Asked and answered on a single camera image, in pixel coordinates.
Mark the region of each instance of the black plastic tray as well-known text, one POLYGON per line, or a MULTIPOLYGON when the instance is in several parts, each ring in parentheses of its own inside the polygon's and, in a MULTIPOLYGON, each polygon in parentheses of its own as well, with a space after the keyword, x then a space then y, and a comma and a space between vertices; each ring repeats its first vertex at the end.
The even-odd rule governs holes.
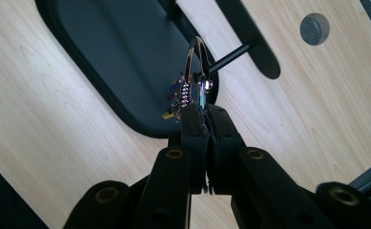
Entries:
MULTIPOLYGON (((170 86, 184 70, 189 41, 197 32, 177 6, 163 8, 156 0, 36 0, 36 6, 63 48, 128 126, 151 137, 179 131, 178 123, 161 115, 170 107, 170 86)), ((216 90, 209 95, 210 103, 218 88, 218 76, 212 78, 216 90)))

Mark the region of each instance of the black plastic part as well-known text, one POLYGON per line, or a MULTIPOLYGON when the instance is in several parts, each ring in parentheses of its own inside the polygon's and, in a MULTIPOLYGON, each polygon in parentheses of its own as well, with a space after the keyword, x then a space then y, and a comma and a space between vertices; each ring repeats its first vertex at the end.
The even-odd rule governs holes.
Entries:
POLYGON ((181 132, 170 133, 168 136, 168 146, 181 146, 181 132))
MULTIPOLYGON (((36 0, 36 5, 63 48, 128 126, 151 137, 179 132, 177 123, 161 115, 171 104, 172 82, 184 71, 189 42, 198 34, 175 1, 36 0)), ((199 72, 197 58, 194 62, 193 72, 199 72)), ((214 103, 218 76, 211 78, 215 89, 207 99, 214 103)))
POLYGON ((239 188, 235 190, 235 192, 232 194, 231 206, 238 228, 259 228, 261 225, 259 213, 244 189, 239 188))
POLYGON ((150 176, 146 176, 136 182, 134 185, 130 187, 130 194, 129 198, 131 200, 131 206, 133 213, 137 209, 138 203, 141 199, 141 196, 143 195, 144 189, 146 188, 147 181, 149 180, 150 176))
POLYGON ((208 104, 207 111, 212 139, 207 160, 209 184, 215 194, 231 195, 235 181, 232 165, 245 144, 226 110, 208 104))
POLYGON ((168 147, 157 156, 131 228, 189 228, 191 156, 168 147))
POLYGON ((271 48, 262 37, 256 24, 240 0, 216 0, 242 44, 259 41, 248 53, 257 68, 268 78, 280 76, 280 66, 271 48))
POLYGON ((78 201, 64 228, 128 228, 131 218, 129 187, 117 181, 94 185, 78 201))
POLYGON ((316 192, 322 211, 339 228, 371 228, 371 200, 337 182, 321 184, 316 192))
POLYGON ((192 156, 191 192, 206 191, 206 155, 210 134, 204 124, 204 114, 199 106, 191 104, 181 112, 181 146, 192 156))
POLYGON ((0 229, 48 228, 0 175, 0 229))
POLYGON ((238 188, 245 190, 259 212, 259 228, 335 228, 267 152, 243 148, 235 168, 238 188))

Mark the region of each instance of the wooden table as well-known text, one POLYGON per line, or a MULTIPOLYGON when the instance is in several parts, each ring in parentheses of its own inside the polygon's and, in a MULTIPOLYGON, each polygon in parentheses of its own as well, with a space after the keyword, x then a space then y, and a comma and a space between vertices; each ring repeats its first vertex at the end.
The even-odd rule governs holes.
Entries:
MULTIPOLYGON (((371 22, 360 1, 243 0, 278 59, 277 80, 248 55, 220 71, 217 105, 246 141, 301 186, 349 182, 371 166, 371 22), (309 46, 304 16, 328 39, 309 46)), ((219 59, 240 45, 213 0, 178 5, 219 59)), ((95 183, 133 184, 167 141, 140 135, 109 108, 42 21, 33 0, 0 0, 0 173, 51 228, 95 183)), ((193 197, 192 228, 237 227, 228 197, 193 197)))

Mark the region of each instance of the screw hole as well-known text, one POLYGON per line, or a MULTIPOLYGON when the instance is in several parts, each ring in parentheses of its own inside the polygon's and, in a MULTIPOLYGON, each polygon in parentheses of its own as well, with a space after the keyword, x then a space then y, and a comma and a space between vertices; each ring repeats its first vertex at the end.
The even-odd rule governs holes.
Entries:
POLYGON ((348 206, 355 206, 357 205, 360 200, 357 196, 353 195, 352 193, 340 188, 340 187, 333 187, 330 189, 330 195, 335 200, 348 205, 348 206))
POLYGON ((263 153, 259 151, 248 151, 247 154, 251 159, 263 159, 263 153))
POLYGON ((114 200, 119 195, 119 190, 114 187, 106 187, 95 194, 95 200, 98 203, 105 204, 114 200))
POLYGON ((167 152, 167 154, 165 154, 165 156, 167 156, 171 159, 178 159, 178 158, 181 158, 183 156, 183 153, 179 150, 172 150, 172 151, 167 152))

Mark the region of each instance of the round hole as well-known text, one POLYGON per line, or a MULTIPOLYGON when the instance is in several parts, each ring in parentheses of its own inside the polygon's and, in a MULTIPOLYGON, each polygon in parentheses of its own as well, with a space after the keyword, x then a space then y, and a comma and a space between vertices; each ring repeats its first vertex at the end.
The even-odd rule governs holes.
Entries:
POLYGON ((162 224, 168 220, 170 213, 167 209, 157 208, 152 212, 152 222, 155 224, 162 224))
POLYGON ((171 159, 178 159, 178 158, 181 158, 183 156, 183 153, 179 150, 172 150, 172 151, 169 151, 166 154, 166 156, 171 158, 171 159))
POLYGON ((95 194, 95 200, 98 203, 102 203, 102 204, 109 203, 114 198, 116 198, 118 194, 119 194, 119 190, 117 190, 116 188, 114 188, 114 187, 106 187, 106 188, 103 188, 103 189, 99 190, 95 194))
POLYGON ((297 210, 294 212, 294 216, 301 224, 309 225, 314 222, 313 216, 305 211, 297 210))
POLYGON ((348 205, 348 206, 355 206, 357 205, 360 200, 357 196, 351 194, 350 192, 343 190, 340 187, 334 187, 330 189, 330 195, 335 200, 348 205))
POLYGON ((259 151, 248 151, 247 154, 251 159, 263 159, 263 153, 259 151))
POLYGON ((311 46, 322 44, 330 34, 330 23, 319 13, 310 13, 300 24, 300 35, 311 46))

